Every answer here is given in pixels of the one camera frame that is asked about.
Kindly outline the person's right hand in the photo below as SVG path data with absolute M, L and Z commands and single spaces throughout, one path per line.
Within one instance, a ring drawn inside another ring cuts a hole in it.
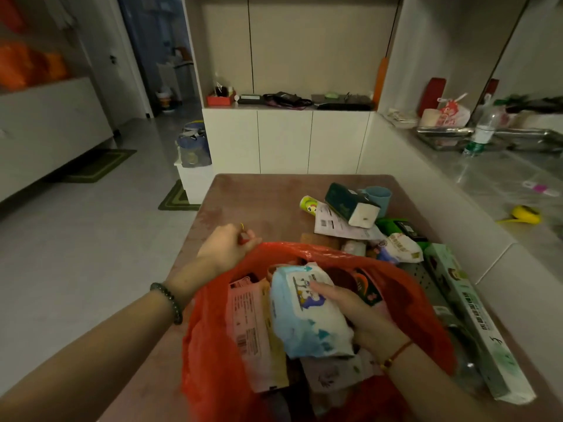
M 366 349 L 377 363 L 383 365 L 394 360 L 413 345 L 412 340 L 393 322 L 354 292 L 348 290 L 347 302 L 337 304 L 337 307 L 353 325 L 355 342 Z

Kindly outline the blue wet wipes packet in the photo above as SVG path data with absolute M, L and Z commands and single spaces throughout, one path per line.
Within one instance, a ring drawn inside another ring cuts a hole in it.
M 270 287 L 274 333 L 291 359 L 352 357 L 352 328 L 338 305 L 314 291 L 312 283 L 334 286 L 316 263 L 275 268 Z

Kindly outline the person's left forearm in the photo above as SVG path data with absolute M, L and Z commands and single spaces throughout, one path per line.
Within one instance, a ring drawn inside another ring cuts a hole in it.
M 178 320 L 172 300 L 149 291 L 0 397 L 0 422 L 96 422 Z

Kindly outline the person's right forearm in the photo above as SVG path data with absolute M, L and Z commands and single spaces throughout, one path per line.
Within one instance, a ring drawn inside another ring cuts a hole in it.
M 383 367 L 418 422 L 495 422 L 415 344 Z

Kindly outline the dark orange-print packet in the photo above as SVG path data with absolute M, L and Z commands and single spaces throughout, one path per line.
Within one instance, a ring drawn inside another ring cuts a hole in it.
M 351 271 L 352 277 L 356 282 L 357 295 L 370 307 L 374 307 L 384 302 L 384 298 L 377 288 L 375 282 L 366 271 L 355 268 Z

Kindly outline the yellow green can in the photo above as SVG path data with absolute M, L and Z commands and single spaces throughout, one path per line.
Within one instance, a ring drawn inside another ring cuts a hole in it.
M 307 212 L 315 217 L 319 204 L 324 205 L 325 202 L 319 201 L 311 196 L 304 196 L 299 203 L 299 207 L 304 212 Z

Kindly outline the white patterned packet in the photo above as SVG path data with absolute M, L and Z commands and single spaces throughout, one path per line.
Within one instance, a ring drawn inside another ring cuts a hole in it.
M 383 375 L 373 356 L 363 348 L 352 357 L 304 357 L 299 361 L 315 393 L 342 390 L 373 376 Z

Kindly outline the small green striped mat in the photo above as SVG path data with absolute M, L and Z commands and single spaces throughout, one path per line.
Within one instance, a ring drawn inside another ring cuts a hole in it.
M 200 204 L 192 204 L 187 198 L 186 191 L 182 185 L 181 180 L 177 180 L 172 189 L 168 192 L 164 200 L 159 204 L 158 210 L 160 211 L 182 211 L 182 212 L 197 212 L 200 209 Z

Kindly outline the dark green tissue pack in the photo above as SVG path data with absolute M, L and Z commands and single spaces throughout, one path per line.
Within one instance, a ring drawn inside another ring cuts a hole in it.
M 370 229 L 375 225 L 381 208 L 369 198 L 349 189 L 348 187 L 333 182 L 325 195 L 326 204 L 348 225 Z

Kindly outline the white low cabinet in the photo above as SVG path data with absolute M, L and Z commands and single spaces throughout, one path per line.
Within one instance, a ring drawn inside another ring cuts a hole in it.
M 204 108 L 215 174 L 356 174 L 375 112 Z

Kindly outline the blue waste bin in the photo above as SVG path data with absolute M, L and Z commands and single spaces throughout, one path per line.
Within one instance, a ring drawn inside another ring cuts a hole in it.
M 203 120 L 186 123 L 176 138 L 179 162 L 184 168 L 212 165 L 207 132 Z

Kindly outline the black flat tray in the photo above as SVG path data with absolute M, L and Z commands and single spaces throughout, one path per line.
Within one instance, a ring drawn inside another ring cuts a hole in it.
M 324 94 L 312 94 L 311 100 L 319 111 L 373 111 L 372 99 L 362 94 L 340 94 L 339 99 L 326 99 Z

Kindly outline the large green door mat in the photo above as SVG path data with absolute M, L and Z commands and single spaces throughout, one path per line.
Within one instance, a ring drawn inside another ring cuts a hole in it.
M 49 183 L 96 183 L 136 154 L 135 149 L 92 149 L 56 169 L 45 178 Z

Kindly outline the clear bottle green label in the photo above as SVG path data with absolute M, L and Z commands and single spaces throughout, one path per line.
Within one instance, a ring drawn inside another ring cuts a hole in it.
M 462 151 L 464 157 L 475 157 L 484 152 L 496 130 L 502 125 L 505 105 L 495 103 L 482 110 L 471 139 Z

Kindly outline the orange bags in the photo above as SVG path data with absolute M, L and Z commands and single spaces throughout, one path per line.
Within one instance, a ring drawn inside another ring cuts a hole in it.
M 20 91 L 71 78 L 59 52 L 40 52 L 23 42 L 0 43 L 0 86 Z

